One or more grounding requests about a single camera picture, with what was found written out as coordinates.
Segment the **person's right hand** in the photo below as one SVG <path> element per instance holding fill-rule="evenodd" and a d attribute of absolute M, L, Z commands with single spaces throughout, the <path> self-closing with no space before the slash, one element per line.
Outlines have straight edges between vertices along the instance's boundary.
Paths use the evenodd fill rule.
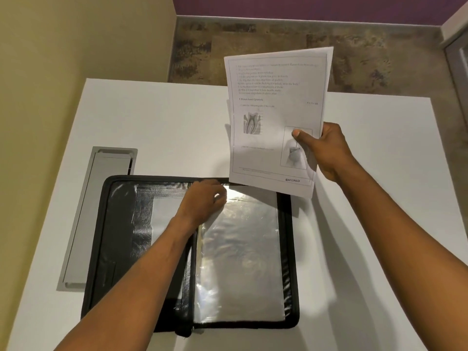
<path fill-rule="evenodd" d="M 317 138 L 316 153 L 312 153 L 323 175 L 341 184 L 340 174 L 356 160 L 348 146 L 342 129 L 337 123 L 324 122 L 322 135 Z"/>

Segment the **person's left hand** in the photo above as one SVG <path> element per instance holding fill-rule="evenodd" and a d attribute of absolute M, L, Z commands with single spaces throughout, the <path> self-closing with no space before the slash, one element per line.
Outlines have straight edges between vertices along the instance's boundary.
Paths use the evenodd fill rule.
<path fill-rule="evenodd" d="M 201 224 L 217 212 L 210 212 L 211 206 L 211 186 L 206 179 L 196 181 L 190 185 L 175 215 L 178 221 L 182 222 L 190 232 L 195 231 Z"/>

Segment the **printed white paper sheet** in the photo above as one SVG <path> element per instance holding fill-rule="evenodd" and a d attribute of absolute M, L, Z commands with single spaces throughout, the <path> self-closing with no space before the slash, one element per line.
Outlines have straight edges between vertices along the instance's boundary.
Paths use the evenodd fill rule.
<path fill-rule="evenodd" d="M 292 131 L 321 136 L 333 50 L 224 58 L 231 183 L 312 198 L 317 165 Z"/>

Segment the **clear plastic sleeve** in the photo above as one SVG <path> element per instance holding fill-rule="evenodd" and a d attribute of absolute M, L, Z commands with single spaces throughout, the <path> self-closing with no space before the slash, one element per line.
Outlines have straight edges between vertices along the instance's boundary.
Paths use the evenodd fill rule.
<path fill-rule="evenodd" d="M 199 228 L 194 322 L 285 319 L 277 194 L 225 185 L 226 203 Z"/>

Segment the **person's right forearm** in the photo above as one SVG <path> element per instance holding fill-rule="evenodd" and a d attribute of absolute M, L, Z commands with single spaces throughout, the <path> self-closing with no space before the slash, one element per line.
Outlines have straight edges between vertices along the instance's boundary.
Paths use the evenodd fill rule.
<path fill-rule="evenodd" d="M 468 351 L 468 266 L 422 229 L 352 156 L 333 161 L 332 168 L 424 345 Z"/>

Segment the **person's left forearm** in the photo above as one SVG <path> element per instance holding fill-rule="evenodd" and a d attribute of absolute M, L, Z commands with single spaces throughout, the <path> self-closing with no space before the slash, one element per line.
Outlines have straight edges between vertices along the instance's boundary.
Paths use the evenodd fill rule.
<path fill-rule="evenodd" d="M 188 238 L 204 218 L 177 214 L 54 351 L 146 351 Z"/>

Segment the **black zip document folder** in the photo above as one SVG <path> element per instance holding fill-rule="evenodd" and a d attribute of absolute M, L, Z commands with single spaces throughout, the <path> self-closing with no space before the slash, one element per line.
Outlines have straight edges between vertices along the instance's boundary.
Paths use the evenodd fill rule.
<path fill-rule="evenodd" d="M 178 210 L 186 190 L 199 178 L 111 176 L 98 207 L 83 318 L 160 237 Z M 228 178 L 218 178 L 222 185 Z M 199 228 L 188 240 L 174 273 L 155 333 L 189 337 L 204 329 L 290 329 L 300 318 L 290 195 L 277 193 L 285 319 L 282 322 L 194 322 L 195 272 Z"/>

